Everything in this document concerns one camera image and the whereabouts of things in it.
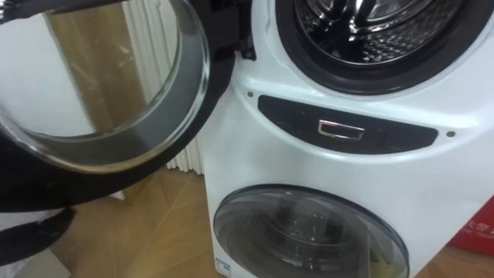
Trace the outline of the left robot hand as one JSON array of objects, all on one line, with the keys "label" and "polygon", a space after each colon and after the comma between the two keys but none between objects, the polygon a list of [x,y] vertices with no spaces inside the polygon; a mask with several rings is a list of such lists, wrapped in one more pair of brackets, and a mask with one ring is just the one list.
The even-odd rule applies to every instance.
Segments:
[{"label": "left robot hand", "polygon": [[76,216],[74,208],[64,208],[46,219],[15,225],[1,231],[1,266],[28,259],[57,242]]}]

